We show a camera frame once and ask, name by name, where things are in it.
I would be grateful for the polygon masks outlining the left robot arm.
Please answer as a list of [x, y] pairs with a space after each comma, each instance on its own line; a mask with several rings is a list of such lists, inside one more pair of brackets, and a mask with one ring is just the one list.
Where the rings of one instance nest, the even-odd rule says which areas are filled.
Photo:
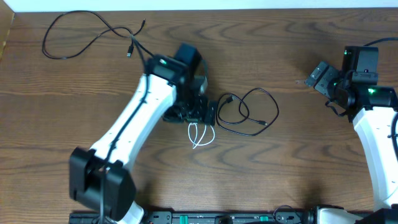
[[206, 62], [192, 45], [144, 62], [139, 85], [112, 127], [88, 150], [77, 147], [70, 155], [70, 198], [98, 212], [73, 214], [70, 223], [141, 222], [145, 211], [131, 177], [136, 157], [160, 119], [214, 127], [217, 103], [205, 96], [207, 84]]

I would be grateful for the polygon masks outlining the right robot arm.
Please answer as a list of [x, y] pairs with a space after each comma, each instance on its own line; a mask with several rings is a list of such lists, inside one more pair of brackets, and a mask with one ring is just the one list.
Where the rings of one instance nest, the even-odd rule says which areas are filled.
[[397, 95], [379, 86], [379, 50], [345, 47], [341, 69], [320, 62], [305, 84], [327, 97], [326, 107], [343, 108], [364, 149], [373, 187], [374, 211], [362, 217], [333, 205], [317, 205], [302, 223], [397, 223]]

